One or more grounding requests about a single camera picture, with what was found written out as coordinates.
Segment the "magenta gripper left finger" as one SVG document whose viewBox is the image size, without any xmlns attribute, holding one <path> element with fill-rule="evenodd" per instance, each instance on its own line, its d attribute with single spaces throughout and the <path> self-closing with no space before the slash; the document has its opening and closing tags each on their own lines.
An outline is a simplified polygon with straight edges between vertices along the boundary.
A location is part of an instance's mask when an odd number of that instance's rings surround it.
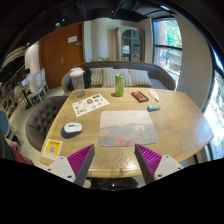
<svg viewBox="0 0 224 224">
<path fill-rule="evenodd" d="M 68 157 L 58 157 L 47 167 L 47 171 L 76 185 L 82 186 L 94 155 L 94 145 L 89 145 Z"/>
</svg>

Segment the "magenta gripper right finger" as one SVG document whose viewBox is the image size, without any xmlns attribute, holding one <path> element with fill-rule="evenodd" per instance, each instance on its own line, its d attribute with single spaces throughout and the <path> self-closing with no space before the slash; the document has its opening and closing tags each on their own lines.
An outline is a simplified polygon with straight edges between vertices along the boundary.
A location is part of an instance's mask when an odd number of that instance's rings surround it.
<svg viewBox="0 0 224 224">
<path fill-rule="evenodd" d="M 182 166 L 170 155 L 158 153 L 136 144 L 134 154 L 137 158 L 146 184 L 164 178 L 182 169 Z"/>
</svg>

